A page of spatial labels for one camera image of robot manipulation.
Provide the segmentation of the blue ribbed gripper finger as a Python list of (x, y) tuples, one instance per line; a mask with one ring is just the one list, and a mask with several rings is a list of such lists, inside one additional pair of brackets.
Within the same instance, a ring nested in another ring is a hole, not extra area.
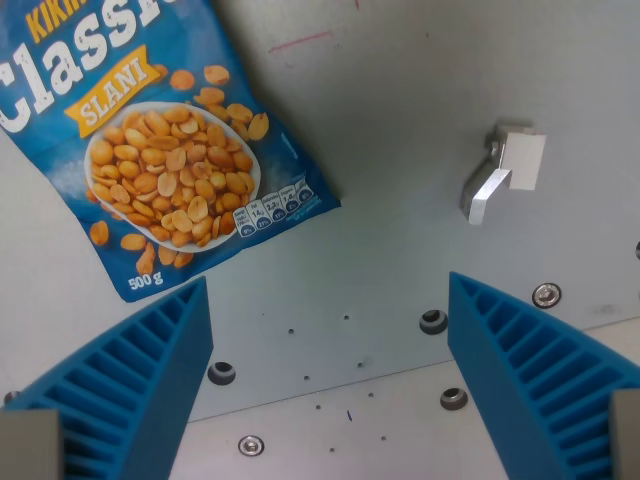
[(66, 479), (166, 479), (212, 351), (200, 278), (96, 337), (4, 409), (58, 413)]
[(610, 479), (609, 403), (639, 368), (571, 325), (449, 276), (448, 346), (511, 479)]

